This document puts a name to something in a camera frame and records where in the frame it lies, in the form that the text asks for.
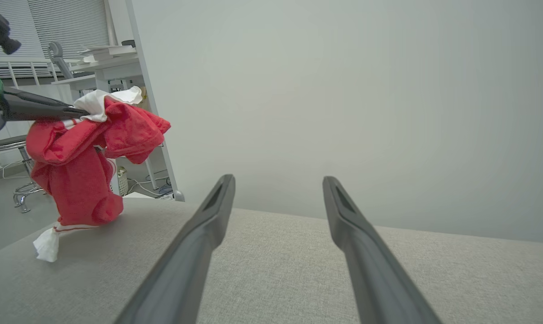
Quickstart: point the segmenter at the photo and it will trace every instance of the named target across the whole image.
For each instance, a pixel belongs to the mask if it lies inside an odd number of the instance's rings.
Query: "white desk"
[[[86,89],[99,89],[105,92],[109,92],[108,80],[127,79],[141,75],[140,60],[137,57],[137,53],[123,55],[115,57],[113,59],[107,59],[104,61],[96,61],[93,63],[79,64],[69,69],[72,72],[94,72],[92,76],[80,76],[70,80],[63,80],[52,82],[51,84],[69,84],[72,90],[76,88],[78,90]],[[158,187],[154,178],[154,171],[152,170],[152,164],[148,159],[145,160],[145,166],[148,168],[150,180],[154,189]],[[111,178],[111,190],[115,194],[119,194],[119,182],[117,174]]]

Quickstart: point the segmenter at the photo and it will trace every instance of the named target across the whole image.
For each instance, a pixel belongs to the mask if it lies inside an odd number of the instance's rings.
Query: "red cloth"
[[[109,189],[113,164],[106,158],[126,156],[140,164],[160,145],[169,129],[166,120],[143,109],[104,100],[107,121],[36,121],[27,135],[27,151],[35,160],[31,177],[54,197],[58,221],[67,225],[102,225],[123,211],[122,197]],[[94,145],[105,148],[103,152]]]

